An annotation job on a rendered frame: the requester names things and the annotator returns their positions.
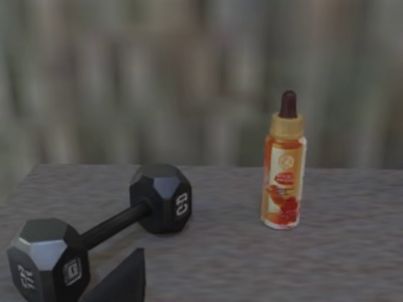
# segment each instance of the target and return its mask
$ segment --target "table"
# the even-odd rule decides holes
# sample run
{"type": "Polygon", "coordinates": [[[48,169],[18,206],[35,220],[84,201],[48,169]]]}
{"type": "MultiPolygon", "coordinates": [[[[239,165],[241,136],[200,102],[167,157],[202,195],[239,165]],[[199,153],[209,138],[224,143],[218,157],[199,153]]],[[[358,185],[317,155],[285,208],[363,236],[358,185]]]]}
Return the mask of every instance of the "table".
{"type": "MultiPolygon", "coordinates": [[[[38,165],[1,205],[4,251],[29,218],[83,232],[128,204],[132,165],[38,165]]],[[[259,220],[258,168],[182,167],[194,212],[178,235],[134,225],[90,252],[93,281],[145,248],[146,301],[403,301],[403,172],[307,169],[302,219],[290,231],[259,220]]],[[[0,301],[23,301],[0,255],[0,301]]]]}

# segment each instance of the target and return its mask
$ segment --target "blurred background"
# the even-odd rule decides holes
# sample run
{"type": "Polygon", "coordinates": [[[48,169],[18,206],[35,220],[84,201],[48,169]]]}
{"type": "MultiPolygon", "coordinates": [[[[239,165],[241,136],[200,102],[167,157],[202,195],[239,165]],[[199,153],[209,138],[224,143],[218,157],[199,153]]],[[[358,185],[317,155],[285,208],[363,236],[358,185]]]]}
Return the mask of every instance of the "blurred background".
{"type": "Polygon", "coordinates": [[[281,94],[309,167],[403,167],[403,1],[0,1],[0,191],[37,163],[263,163],[281,94]]]}

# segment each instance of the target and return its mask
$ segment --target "logo on dumbbell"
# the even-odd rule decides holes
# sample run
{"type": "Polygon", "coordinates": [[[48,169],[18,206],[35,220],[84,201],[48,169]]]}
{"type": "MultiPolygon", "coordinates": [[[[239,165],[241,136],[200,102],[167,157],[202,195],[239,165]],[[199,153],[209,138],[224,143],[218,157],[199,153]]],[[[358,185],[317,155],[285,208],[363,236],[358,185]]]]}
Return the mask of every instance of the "logo on dumbbell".
{"type": "Polygon", "coordinates": [[[18,272],[20,273],[20,280],[23,288],[35,290],[35,282],[32,278],[33,273],[20,265],[18,265],[18,272]]]}
{"type": "Polygon", "coordinates": [[[76,281],[80,280],[82,276],[81,261],[79,258],[75,258],[63,267],[64,283],[66,286],[70,286],[76,281]]]}
{"type": "Polygon", "coordinates": [[[176,198],[176,217],[182,217],[189,209],[189,194],[183,193],[176,198]]]}

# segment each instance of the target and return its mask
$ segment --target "dropper bottle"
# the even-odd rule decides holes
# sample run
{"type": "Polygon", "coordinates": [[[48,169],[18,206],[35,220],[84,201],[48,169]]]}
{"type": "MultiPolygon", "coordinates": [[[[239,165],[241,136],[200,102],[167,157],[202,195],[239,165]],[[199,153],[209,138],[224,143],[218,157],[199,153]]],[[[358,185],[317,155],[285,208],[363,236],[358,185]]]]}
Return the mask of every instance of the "dropper bottle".
{"type": "Polygon", "coordinates": [[[300,202],[307,140],[304,119],[297,113],[297,96],[283,93],[281,109],[273,114],[264,146],[262,222],[288,230],[300,221],[300,202]]]}

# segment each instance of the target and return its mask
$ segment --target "red oval on label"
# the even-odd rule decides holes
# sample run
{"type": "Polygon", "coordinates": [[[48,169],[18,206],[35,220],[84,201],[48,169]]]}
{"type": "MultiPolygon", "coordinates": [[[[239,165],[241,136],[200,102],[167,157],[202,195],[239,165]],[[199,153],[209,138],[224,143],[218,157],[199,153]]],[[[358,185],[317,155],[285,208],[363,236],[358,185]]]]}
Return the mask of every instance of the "red oval on label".
{"type": "Polygon", "coordinates": [[[292,172],[281,172],[276,175],[275,181],[279,184],[291,185],[294,183],[294,175],[292,172]]]}

